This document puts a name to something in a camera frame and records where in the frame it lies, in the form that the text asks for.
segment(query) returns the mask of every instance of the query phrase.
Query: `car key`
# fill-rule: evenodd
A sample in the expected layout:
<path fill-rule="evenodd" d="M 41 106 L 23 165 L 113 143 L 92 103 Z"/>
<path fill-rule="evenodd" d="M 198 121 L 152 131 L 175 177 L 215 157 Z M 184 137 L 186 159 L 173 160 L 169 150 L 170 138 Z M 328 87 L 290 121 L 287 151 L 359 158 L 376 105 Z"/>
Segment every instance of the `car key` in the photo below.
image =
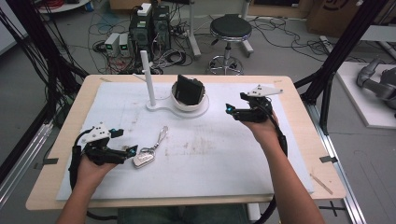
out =
<path fill-rule="evenodd" d="M 158 136 L 157 143 L 154 145 L 154 147 L 143 147 L 142 149 L 140 149 L 139 154 L 133 158 L 134 166 L 136 168 L 140 168 L 154 161 L 155 159 L 154 150 L 160 145 L 161 141 L 165 138 L 167 133 L 168 133 L 168 127 L 163 126 L 163 128 L 160 131 L 160 135 Z"/>

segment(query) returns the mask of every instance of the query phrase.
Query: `floor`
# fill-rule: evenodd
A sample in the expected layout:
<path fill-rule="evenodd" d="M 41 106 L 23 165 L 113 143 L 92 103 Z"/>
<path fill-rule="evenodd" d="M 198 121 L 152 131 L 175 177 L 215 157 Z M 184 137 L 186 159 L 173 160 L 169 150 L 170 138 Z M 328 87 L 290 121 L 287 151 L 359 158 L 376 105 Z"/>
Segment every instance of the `floor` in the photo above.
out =
<path fill-rule="evenodd" d="M 68 44 L 76 61 L 90 74 L 105 73 L 105 61 L 102 56 L 88 51 L 92 44 L 106 39 L 109 28 L 112 32 L 123 32 L 129 25 L 128 14 L 115 14 L 109 9 L 107 1 L 100 2 L 94 12 L 77 9 L 54 15 L 60 31 Z M 206 74 L 207 63 L 215 55 L 221 55 L 224 44 L 219 42 L 215 46 L 210 44 L 214 40 L 208 32 L 209 17 L 202 17 L 195 21 L 200 28 L 197 34 L 198 45 L 202 52 L 199 60 L 188 58 L 188 66 L 171 66 L 164 68 L 165 74 Z M 242 61 L 246 75 L 288 76 L 293 81 L 300 80 L 317 71 L 326 54 L 318 49 L 305 47 L 318 41 L 318 35 L 306 31 L 304 21 L 265 19 L 251 22 L 260 25 L 262 31 L 255 29 L 249 39 L 254 53 L 248 58 L 240 46 L 233 46 L 232 55 Z M 273 29 L 277 24 L 280 29 Z M 300 48 L 291 48 L 297 44 Z M 329 38 L 335 44 L 336 38 Z M 191 55 L 187 43 L 180 40 L 185 50 Z M 369 62 L 379 55 L 385 63 L 394 63 L 373 42 L 361 41 L 350 57 L 351 62 Z M 45 103 L 44 85 L 36 74 L 23 52 L 14 47 L 0 56 L 0 119 L 3 124 L 0 142 L 0 162 L 15 147 L 21 135 L 41 110 Z M 396 222 L 396 134 L 395 130 L 366 128 L 345 90 L 337 77 L 333 81 L 332 99 L 328 125 L 332 143 L 342 163 L 346 176 L 355 193 L 359 206 L 367 223 L 395 223 Z M 26 174 L 1 207 L 0 220 L 2 223 L 30 223 L 37 220 L 40 223 L 53 223 L 60 211 L 28 211 L 24 204 L 37 179 L 40 170 L 35 168 L 40 163 L 52 142 L 56 139 L 59 128 L 55 127 L 48 141 L 42 147 Z M 338 210 L 321 209 L 328 223 L 350 223 L 347 213 L 343 210 L 341 201 L 333 201 Z M 317 202 L 319 206 L 330 207 L 331 202 Z M 101 215 L 114 214 L 111 209 L 97 210 Z M 268 223 L 277 223 L 274 214 Z M 88 219 L 87 223 L 99 223 Z"/>

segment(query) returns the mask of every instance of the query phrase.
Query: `round stool seat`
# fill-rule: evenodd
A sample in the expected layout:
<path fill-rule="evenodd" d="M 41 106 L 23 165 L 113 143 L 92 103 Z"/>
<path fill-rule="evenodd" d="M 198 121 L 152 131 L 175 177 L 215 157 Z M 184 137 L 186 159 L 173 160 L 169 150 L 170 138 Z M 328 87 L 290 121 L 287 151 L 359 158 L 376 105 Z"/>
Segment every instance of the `round stool seat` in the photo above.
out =
<path fill-rule="evenodd" d="M 210 23 L 210 33 L 217 39 L 240 42 L 250 37 L 251 25 L 237 15 L 225 15 Z"/>

